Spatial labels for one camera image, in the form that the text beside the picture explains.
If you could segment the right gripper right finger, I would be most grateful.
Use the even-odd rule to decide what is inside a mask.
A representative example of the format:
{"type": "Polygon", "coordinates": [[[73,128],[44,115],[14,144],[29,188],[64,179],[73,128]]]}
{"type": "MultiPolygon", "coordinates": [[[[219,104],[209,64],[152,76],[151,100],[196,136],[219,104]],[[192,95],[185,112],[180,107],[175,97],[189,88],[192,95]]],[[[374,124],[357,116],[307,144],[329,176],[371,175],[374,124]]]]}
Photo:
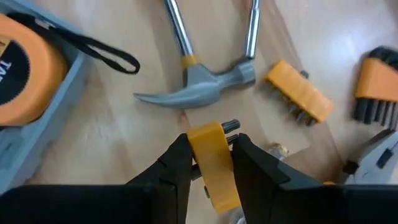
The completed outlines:
{"type": "Polygon", "coordinates": [[[323,184],[243,133],[232,154],[247,224],[398,224],[398,185],[323,184]]]}

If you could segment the small brass knurled part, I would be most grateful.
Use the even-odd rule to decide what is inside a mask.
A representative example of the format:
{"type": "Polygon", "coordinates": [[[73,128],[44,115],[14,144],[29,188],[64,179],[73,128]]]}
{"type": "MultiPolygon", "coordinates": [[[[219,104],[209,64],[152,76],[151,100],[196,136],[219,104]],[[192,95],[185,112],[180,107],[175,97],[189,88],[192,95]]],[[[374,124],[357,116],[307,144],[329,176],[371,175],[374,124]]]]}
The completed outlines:
{"type": "Polygon", "coordinates": [[[279,160],[283,160],[289,156],[289,150],[277,142],[271,143],[268,148],[268,153],[278,158],[279,160]]]}

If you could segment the orange-handled claw hammer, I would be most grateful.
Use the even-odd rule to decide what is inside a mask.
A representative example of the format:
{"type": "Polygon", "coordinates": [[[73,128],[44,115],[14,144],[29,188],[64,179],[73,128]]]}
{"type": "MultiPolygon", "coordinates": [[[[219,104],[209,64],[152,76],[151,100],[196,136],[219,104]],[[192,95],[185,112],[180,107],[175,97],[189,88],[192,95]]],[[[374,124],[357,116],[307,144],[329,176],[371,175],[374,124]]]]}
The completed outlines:
{"type": "Polygon", "coordinates": [[[182,55],[183,88],[163,95],[135,93],[136,99],[167,108],[192,109],[216,103],[225,89],[255,83],[254,59],[248,59],[245,51],[242,59],[221,73],[213,73],[201,64],[194,54],[176,0],[163,2],[182,55]]]}

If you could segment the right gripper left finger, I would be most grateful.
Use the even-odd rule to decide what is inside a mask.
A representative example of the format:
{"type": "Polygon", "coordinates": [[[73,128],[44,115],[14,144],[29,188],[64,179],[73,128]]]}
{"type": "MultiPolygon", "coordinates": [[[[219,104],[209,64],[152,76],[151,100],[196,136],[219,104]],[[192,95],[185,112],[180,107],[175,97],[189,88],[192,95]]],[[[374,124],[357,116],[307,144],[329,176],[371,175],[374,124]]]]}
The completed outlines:
{"type": "Polygon", "coordinates": [[[181,134],[121,185],[23,185],[0,195],[0,224],[185,224],[192,149],[181,134]]]}

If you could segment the orange screwdriver bit holder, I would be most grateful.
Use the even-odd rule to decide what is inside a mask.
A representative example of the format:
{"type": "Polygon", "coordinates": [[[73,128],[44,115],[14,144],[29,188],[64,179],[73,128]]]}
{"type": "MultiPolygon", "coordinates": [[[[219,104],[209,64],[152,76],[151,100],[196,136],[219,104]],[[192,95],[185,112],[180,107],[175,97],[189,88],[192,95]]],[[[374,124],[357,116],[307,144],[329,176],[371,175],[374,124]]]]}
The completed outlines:
{"type": "Polygon", "coordinates": [[[298,71],[285,60],[279,60],[263,75],[262,81],[282,95],[288,103],[288,113],[298,123],[311,127],[324,123],[334,104],[308,79],[305,70],[298,71]]]}
{"type": "Polygon", "coordinates": [[[222,125],[212,121],[187,132],[213,208],[221,214],[241,205],[233,159],[222,125]]]}

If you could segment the blue-grey plastic tool case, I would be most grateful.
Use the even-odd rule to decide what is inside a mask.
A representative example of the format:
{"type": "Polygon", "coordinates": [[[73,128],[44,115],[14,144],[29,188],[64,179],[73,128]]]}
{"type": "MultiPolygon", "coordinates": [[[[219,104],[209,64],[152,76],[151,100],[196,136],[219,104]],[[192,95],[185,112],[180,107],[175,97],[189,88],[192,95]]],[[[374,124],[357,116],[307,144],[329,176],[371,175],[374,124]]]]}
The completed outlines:
{"type": "Polygon", "coordinates": [[[65,57],[68,71],[41,117],[22,127],[0,126],[0,195],[33,176],[42,153],[62,132],[88,78],[89,56],[59,37],[50,37],[49,41],[65,57]]]}

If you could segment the orange-handled bit screwdriver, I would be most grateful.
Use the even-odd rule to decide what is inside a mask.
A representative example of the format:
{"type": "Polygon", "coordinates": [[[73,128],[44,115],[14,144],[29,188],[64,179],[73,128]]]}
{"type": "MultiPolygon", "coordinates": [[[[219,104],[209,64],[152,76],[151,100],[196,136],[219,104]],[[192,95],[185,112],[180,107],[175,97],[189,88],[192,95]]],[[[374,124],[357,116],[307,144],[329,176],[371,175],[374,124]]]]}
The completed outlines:
{"type": "Polygon", "coordinates": [[[248,33],[246,36],[245,56],[254,59],[256,54],[256,44],[258,37],[259,24],[261,19],[260,0],[252,0],[249,14],[248,33]]]}

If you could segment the orange tape measure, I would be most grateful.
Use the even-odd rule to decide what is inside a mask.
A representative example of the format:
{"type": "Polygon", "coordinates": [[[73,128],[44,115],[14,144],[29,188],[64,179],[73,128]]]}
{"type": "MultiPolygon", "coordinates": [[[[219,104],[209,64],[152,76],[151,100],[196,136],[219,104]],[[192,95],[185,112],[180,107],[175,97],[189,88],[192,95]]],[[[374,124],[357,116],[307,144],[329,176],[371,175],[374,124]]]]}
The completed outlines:
{"type": "Polygon", "coordinates": [[[131,54],[21,12],[0,13],[0,127],[24,126],[41,116],[68,73],[57,36],[128,75],[141,65],[131,54]]]}

